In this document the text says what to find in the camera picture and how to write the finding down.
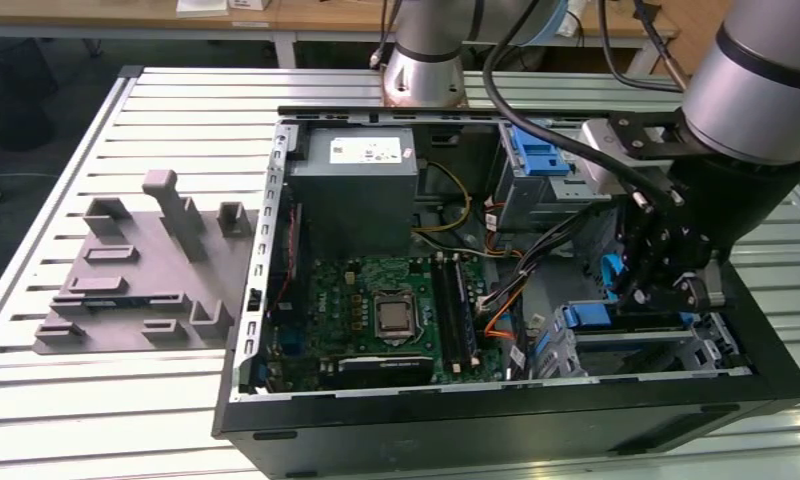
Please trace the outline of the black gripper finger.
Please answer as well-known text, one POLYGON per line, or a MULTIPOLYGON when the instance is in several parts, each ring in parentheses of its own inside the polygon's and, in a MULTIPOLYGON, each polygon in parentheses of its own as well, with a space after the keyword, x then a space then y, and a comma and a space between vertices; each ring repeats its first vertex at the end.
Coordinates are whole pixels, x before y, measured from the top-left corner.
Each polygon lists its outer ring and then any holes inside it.
POLYGON ((703 232, 659 219, 643 247, 642 291, 652 309, 702 313, 726 306, 722 255, 703 232))
POLYGON ((623 270, 614 284, 619 306, 634 306, 648 302, 654 223, 654 210, 619 212, 616 239, 623 247, 620 253, 623 270))

